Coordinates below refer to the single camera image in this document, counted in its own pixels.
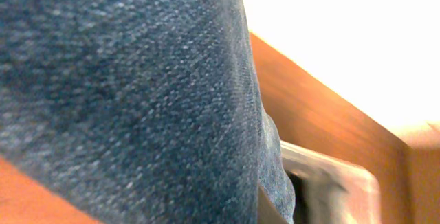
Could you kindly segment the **dark blue jeans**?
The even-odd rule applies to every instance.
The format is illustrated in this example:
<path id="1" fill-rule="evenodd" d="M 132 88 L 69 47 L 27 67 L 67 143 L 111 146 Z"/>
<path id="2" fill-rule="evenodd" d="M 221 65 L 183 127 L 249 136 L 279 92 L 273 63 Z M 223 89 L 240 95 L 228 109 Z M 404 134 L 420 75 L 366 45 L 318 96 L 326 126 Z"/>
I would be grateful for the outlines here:
<path id="1" fill-rule="evenodd" d="M 1 156 L 105 223 L 293 222 L 243 0 L 1 0 Z"/>

